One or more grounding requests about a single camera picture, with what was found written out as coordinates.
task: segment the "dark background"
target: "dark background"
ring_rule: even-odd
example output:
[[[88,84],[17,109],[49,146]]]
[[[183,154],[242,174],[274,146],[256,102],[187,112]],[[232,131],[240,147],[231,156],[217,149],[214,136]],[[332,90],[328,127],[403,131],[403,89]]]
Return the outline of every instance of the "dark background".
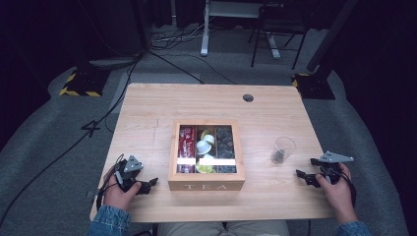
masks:
[[[118,10],[126,14],[123,18],[114,14],[106,18],[107,21],[102,16],[112,15],[106,7],[111,6],[110,1],[99,1],[98,5],[93,0],[81,1],[84,10],[77,1],[60,2],[75,29],[64,38],[68,31],[63,30],[62,18],[51,1],[0,3],[3,96],[0,149],[26,118],[50,98],[47,87],[57,75],[85,63],[85,59],[118,56],[108,50],[96,30],[106,37],[112,48],[125,50],[127,54],[147,45],[140,26],[143,18],[138,17],[135,8],[141,8],[140,0],[121,2]],[[187,4],[187,0],[176,4]],[[192,7],[198,9],[204,7],[202,1],[193,1],[193,4],[196,5]],[[151,13],[145,16],[148,23],[158,26],[171,24],[170,7],[169,0],[157,4],[149,1],[142,6]],[[179,19],[182,26],[201,20],[192,9],[178,9],[185,9]],[[359,1],[320,63],[340,76],[347,99],[370,130],[399,193],[410,235],[417,234],[413,215],[417,184],[413,176],[417,162],[414,146],[417,132],[416,9],[415,3],[405,0]],[[121,28],[124,22],[129,24]]]

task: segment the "table leg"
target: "table leg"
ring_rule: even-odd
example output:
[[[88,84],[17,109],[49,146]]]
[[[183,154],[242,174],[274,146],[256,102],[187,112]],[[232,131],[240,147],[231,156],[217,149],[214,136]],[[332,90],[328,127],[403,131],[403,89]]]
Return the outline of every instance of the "table leg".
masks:
[[[272,52],[273,59],[281,58],[281,55],[279,54],[278,49],[276,49],[276,43],[275,43],[275,39],[273,37],[273,34],[268,33],[267,34],[267,39],[268,39],[270,51]]]
[[[206,0],[205,30],[203,33],[202,50],[200,54],[202,56],[207,56],[209,54],[209,0]]]

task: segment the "chair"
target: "chair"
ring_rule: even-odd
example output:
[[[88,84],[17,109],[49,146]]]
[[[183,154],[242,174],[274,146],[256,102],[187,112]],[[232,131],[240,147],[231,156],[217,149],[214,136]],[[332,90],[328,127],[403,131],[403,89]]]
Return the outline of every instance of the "chair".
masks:
[[[258,42],[260,34],[271,35],[285,35],[289,36],[289,39],[285,43],[284,47],[288,45],[292,38],[296,34],[302,35],[300,45],[298,46],[297,55],[295,56],[292,70],[294,70],[297,64],[298,57],[300,55],[301,48],[303,47],[304,39],[306,38],[309,27],[306,24],[306,20],[303,14],[301,14],[298,4],[292,0],[275,0],[264,1],[264,5],[260,7],[259,17],[256,27],[251,33],[251,37],[248,42],[251,42],[254,33],[256,33],[256,41],[254,54],[252,56],[251,67],[254,67],[255,56],[257,54]]]

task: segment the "yellow black tape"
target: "yellow black tape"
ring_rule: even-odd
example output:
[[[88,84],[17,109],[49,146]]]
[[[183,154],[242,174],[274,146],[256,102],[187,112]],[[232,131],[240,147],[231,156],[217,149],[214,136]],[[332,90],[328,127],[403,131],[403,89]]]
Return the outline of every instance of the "yellow black tape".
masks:
[[[304,74],[304,73],[292,75],[291,76],[291,85],[293,85],[294,87],[298,88],[297,78],[300,78],[300,77],[310,77],[310,76],[311,75]]]
[[[109,71],[78,74],[75,70],[59,92],[60,95],[102,96]]]

